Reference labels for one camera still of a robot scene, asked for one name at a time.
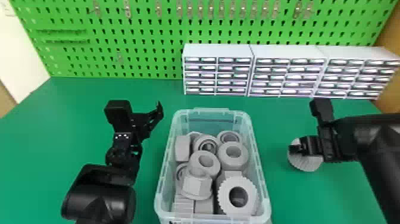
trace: green table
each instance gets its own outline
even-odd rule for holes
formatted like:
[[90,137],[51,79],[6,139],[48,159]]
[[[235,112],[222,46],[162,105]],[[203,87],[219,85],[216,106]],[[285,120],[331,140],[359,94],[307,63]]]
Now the green table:
[[[109,99],[129,99],[148,112],[160,100],[164,119],[144,144],[135,184],[134,223],[158,223],[154,193],[175,111],[225,107],[247,112],[272,204],[274,224],[385,223],[356,163],[324,164],[317,172],[295,170],[286,159],[293,138],[316,134],[309,99],[185,96],[182,81],[52,78],[0,119],[0,222],[73,223],[60,207],[86,163],[104,163],[113,129],[103,108]],[[337,118],[378,113],[369,101],[333,101]]]

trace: green pegboard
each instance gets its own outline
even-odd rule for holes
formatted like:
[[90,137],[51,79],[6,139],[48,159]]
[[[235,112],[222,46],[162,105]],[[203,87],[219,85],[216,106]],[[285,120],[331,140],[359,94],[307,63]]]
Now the green pegboard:
[[397,2],[314,0],[307,18],[302,0],[293,19],[280,0],[273,19],[275,0],[127,0],[131,18],[119,0],[10,1],[51,76],[152,79],[182,78],[184,43],[372,45]]

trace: clear plastic container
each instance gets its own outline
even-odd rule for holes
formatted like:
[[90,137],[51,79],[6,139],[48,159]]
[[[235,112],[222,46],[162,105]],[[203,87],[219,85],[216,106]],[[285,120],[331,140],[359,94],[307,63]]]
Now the clear plastic container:
[[[245,176],[257,187],[261,205],[256,216],[229,218],[223,214],[189,214],[171,211],[175,196],[174,174],[176,162],[174,144],[177,135],[185,135],[191,131],[198,131],[217,136],[223,130],[233,130],[243,137],[243,144],[249,150],[249,165]],[[254,138],[251,119],[243,111],[231,111],[227,108],[194,108],[193,110],[179,110],[175,113],[164,159],[161,167],[160,179],[154,198],[154,210],[161,224],[170,223],[272,223],[271,204],[263,175],[263,169]]]

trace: wall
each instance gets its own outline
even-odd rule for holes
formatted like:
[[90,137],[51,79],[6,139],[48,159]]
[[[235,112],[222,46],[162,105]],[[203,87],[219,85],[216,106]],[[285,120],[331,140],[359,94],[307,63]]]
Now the wall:
[[[0,1],[3,7],[9,4],[7,0]],[[20,103],[46,82],[49,75],[19,19],[5,13],[0,11],[0,81],[16,103]]]

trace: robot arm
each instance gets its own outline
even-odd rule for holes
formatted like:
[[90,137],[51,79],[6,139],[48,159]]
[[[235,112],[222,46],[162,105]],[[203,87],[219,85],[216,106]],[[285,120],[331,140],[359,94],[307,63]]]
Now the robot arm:
[[129,224],[135,215],[131,187],[139,171],[142,141],[164,117],[160,102],[149,113],[132,113],[129,101],[111,100],[104,109],[114,128],[105,166],[82,167],[61,206],[65,219],[76,224]]
[[[305,136],[289,146],[289,161],[314,171],[322,161],[359,161],[387,223],[400,220],[400,114],[376,114],[335,120],[329,99],[310,102],[318,119],[318,136]],[[313,158],[317,167],[301,167]]]

